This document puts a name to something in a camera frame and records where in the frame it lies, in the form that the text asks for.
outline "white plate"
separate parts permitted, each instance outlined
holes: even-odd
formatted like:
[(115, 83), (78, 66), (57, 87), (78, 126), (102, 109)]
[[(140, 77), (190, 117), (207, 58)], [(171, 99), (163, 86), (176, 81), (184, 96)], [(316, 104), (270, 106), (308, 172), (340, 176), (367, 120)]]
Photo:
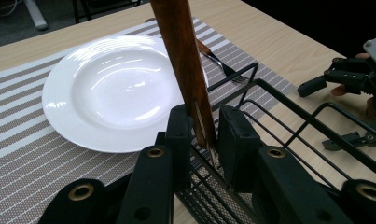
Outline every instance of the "white plate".
[(183, 103), (162, 39), (144, 35), (83, 45), (51, 70), (42, 95), (45, 115), (60, 135), (112, 153), (154, 145), (170, 110)]

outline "brown stick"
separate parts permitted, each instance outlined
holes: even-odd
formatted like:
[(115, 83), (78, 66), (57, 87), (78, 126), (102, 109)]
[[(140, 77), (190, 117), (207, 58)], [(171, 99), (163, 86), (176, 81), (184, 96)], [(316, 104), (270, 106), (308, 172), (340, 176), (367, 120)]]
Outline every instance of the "brown stick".
[(188, 0), (151, 0), (199, 146), (213, 148), (216, 132)]

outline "black wire rack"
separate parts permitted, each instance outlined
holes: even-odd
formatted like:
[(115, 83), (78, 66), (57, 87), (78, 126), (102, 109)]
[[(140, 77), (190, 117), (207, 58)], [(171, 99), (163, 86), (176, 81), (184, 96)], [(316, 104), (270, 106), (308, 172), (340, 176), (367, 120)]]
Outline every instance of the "black wire rack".
[[(332, 110), (332, 117), (342, 125), (351, 122), (358, 127), (353, 134), (371, 133), (376, 136), (376, 130), (371, 128), (364, 120), (359, 119), (339, 105), (323, 103), (309, 113), (266, 81), (254, 78), (258, 70), (258, 64), (252, 63), (236, 72), (233, 76), (226, 77), (208, 88), (211, 92), (235, 77), (252, 71), (249, 81), (236, 92), (212, 105), (215, 124), (218, 125), (218, 109), (221, 105), (232, 105), (244, 112), (246, 118), (253, 124), (259, 133), (264, 145), (282, 147), (291, 152), (303, 165), (307, 172), (319, 183), (333, 190), (340, 190), (345, 180), (355, 178), (370, 178), (376, 183), (376, 158), (370, 156), (376, 146), (362, 148), (362, 144), (351, 142), (344, 137), (344, 133), (337, 133), (329, 128), (328, 124), (321, 120), (322, 112)], [(246, 97), (250, 91), (263, 89), (274, 97), (279, 109), (289, 113), (286, 120), (277, 118), (271, 110), (256, 102), (255, 99)], [(293, 119), (300, 120), (300, 125), (292, 130), (288, 123)], [(262, 120), (275, 123), (267, 127)], [(336, 149), (324, 148), (324, 142), (313, 142), (307, 136), (310, 134), (322, 135), (324, 140), (336, 147)], [(310, 163), (305, 158), (314, 158), (315, 163)], [(335, 162), (335, 157), (342, 157), (341, 163)], [(222, 167), (219, 164), (216, 152), (209, 152), (200, 148), (193, 140), (190, 158), (190, 182), (191, 187), (184, 192), (176, 193), (176, 196), (194, 216), (199, 223), (258, 223), (256, 211), (251, 204), (251, 193), (236, 193), (226, 184)], [(325, 174), (320, 173), (318, 166), (328, 167)], [(364, 176), (352, 176), (349, 167), (359, 166)]]

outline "gray striped placemat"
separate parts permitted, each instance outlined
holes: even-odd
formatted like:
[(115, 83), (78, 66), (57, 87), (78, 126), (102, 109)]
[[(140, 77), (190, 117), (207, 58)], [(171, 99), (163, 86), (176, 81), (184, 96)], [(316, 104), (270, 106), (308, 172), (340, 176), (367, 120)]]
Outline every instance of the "gray striped placemat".
[[(238, 70), (256, 60), (238, 49), (217, 31), (193, 20), (197, 37), (219, 58)], [(155, 21), (134, 26), (118, 35), (160, 37)], [(50, 70), (76, 48), (0, 72), (0, 223), (36, 223), (56, 193), (79, 178), (96, 178), (106, 185), (132, 171), (138, 153), (112, 154), (87, 150), (60, 136), (48, 123), (41, 105), (42, 88)], [(224, 74), (202, 56), (202, 65), (213, 85)], [(257, 77), (288, 94), (296, 89), (264, 64)], [(210, 92), (218, 102), (236, 91), (229, 83)], [(249, 93), (266, 108), (277, 101), (268, 93)]]

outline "wooden table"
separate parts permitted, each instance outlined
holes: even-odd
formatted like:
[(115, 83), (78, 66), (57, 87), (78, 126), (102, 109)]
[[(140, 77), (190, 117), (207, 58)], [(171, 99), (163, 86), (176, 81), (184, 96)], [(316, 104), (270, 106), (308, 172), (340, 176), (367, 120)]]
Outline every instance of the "wooden table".
[[(192, 16), (217, 30), (230, 42), (266, 64), (295, 86), (321, 75), (324, 70), (328, 69), (334, 57), (341, 56), (242, 1), (190, 0), (189, 3)], [(145, 4), (0, 47), (0, 71), (49, 56), (95, 38), (111, 35), (153, 17), (151, 5)], [(309, 112), (313, 112), (320, 103), (331, 101), (345, 106), (360, 118), (365, 118), (367, 95), (347, 95), (337, 98), (331, 96), (329, 90), (330, 87), (306, 98), (300, 98), (296, 92), (292, 92), (288, 97)], [(291, 127), (300, 124), (300, 121), (294, 120), (292, 115), (285, 113), (279, 105), (273, 108), (272, 112), (286, 120)], [(325, 113), (324, 117), (333, 120), (331, 113)], [(341, 132), (349, 132), (354, 128), (351, 125), (340, 125), (336, 120), (330, 122), (330, 125)], [(307, 137), (315, 140), (316, 136), (306, 134)], [(369, 154), (376, 158), (376, 149), (370, 151)], [(339, 156), (339, 160), (342, 162), (343, 156)], [(327, 171), (327, 168), (320, 164), (315, 166), (318, 169), (325, 169), (324, 172)], [(350, 168), (353, 173), (357, 173), (357, 176), (373, 178), (376, 181), (376, 176), (367, 176), (367, 173), (354, 166)], [(175, 201), (174, 221), (175, 223), (195, 222), (178, 200)]]

